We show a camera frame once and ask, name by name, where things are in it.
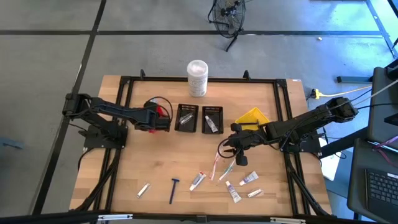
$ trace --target wooden tabletop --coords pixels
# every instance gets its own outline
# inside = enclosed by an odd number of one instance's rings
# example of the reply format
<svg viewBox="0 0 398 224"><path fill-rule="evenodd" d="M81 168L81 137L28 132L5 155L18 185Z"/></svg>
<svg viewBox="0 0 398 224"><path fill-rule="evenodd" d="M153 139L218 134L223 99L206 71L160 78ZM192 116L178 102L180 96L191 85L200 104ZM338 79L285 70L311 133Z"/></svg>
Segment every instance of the wooden tabletop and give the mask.
<svg viewBox="0 0 398 224"><path fill-rule="evenodd" d="M119 80L120 76L104 76L99 97L115 102ZM307 104L301 81L287 80L287 84L293 116L306 112ZM282 90L280 95L284 105ZM136 131L132 124L129 124L129 136L126 147L122 150L113 195L113 212L292 215L283 155L269 146L258 146L245 151L249 165L234 166L232 173L218 182L218 177L231 162L231 159L220 160L215 180L211 181L208 178L213 168L217 145L232 133L229 126L234 120L258 107L270 121L277 121L271 84L209 83L207 94L203 98L193 98L189 96L188 83L185 82L134 82L130 107L142 107L144 102L153 96L166 97L172 103L172 128L169 133L157 131L151 134ZM159 103L170 110L166 102ZM174 131L179 103L200 106L195 133ZM201 133L202 106L223 107L224 134ZM79 206L97 184L103 155L103 149L95 149L83 158L70 208ZM301 158L308 189L322 208L331 213L318 159L305 153L301 153ZM203 171L208 177L191 192L189 187L199 171ZM252 171L256 171L259 178L239 186L238 183ZM169 205L172 178L178 178L180 182L176 186L173 204ZM226 180L231 182L243 198L240 202L233 202L226 188ZM138 199L136 194L147 182L151 184L151 188ZM247 194L257 188L262 188L265 194L248 198ZM303 213L297 186L296 195L299 211Z"/></svg>

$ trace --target white container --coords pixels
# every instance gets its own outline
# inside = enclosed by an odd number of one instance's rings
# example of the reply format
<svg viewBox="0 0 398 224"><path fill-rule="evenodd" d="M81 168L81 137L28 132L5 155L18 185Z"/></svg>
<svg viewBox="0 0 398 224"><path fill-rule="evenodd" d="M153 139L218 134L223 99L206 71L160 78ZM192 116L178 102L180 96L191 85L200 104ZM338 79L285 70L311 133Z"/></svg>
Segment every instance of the white container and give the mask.
<svg viewBox="0 0 398 224"><path fill-rule="evenodd" d="M207 91L207 76L209 68L202 60L193 60L187 66L189 94L194 97L201 97Z"/></svg>

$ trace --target concrete floor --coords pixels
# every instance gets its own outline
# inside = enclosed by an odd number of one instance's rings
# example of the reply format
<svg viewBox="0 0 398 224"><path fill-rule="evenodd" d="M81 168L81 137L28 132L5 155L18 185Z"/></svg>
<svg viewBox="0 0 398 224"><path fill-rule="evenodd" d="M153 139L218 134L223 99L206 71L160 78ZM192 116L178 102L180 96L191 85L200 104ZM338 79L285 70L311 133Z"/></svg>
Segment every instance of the concrete floor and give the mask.
<svg viewBox="0 0 398 224"><path fill-rule="evenodd" d="M99 4L99 0L3 0L0 29L91 29ZM106 4L100 29L214 30L206 21L210 7L211 0L112 0ZM360 1L255 0L247 3L244 28L377 30L377 25ZM23 150L5 147L0 153L2 217L30 211L64 96L72 88L87 40L86 35L0 36L0 136L25 144ZM374 67L393 60L380 37L318 41L309 36L242 36L226 53L228 42L218 35L97 36L81 92L97 95L103 75L138 75L140 69L147 75L184 76L189 61L202 59L213 77L241 77L249 70L256 78L298 78L306 93L319 88L329 94L362 86L337 84L337 76L370 76ZM327 100L310 100L309 108ZM341 137L367 122L368 111L361 111L354 121L326 129L329 136ZM67 211L82 145L83 138L70 127L44 212ZM330 195L333 213L345 217L339 212L341 200L333 198Z"/></svg>

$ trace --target black tray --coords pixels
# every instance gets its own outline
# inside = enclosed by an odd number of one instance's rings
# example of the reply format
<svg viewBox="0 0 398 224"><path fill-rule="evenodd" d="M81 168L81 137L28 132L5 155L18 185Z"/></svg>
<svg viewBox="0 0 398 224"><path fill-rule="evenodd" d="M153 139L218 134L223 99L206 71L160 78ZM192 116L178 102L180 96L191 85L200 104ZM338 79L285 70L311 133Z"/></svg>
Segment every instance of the black tray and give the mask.
<svg viewBox="0 0 398 224"><path fill-rule="evenodd" d="M187 123L181 125L180 118L192 112L193 112L193 118L191 118L191 120L189 120ZM175 120L174 130L189 132L189 133L196 132L198 113L199 113L199 106L197 105L178 104L177 119Z"/></svg>
<svg viewBox="0 0 398 224"><path fill-rule="evenodd" d="M222 106L202 106L201 108L201 132L203 134L223 134L224 133L224 122L223 122L223 107ZM210 126L206 122L205 116L208 116L213 123L216 125L218 131L215 133L211 131Z"/></svg>

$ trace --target keyboard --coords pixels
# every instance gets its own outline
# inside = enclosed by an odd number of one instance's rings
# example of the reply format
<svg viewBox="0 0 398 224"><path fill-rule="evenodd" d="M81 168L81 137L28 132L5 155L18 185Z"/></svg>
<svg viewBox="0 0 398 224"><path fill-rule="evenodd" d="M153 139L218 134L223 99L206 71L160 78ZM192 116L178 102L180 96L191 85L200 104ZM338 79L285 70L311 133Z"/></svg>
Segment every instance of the keyboard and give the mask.
<svg viewBox="0 0 398 224"><path fill-rule="evenodd" d="M388 221L396 221L398 212L398 175L366 169L367 209Z"/></svg>

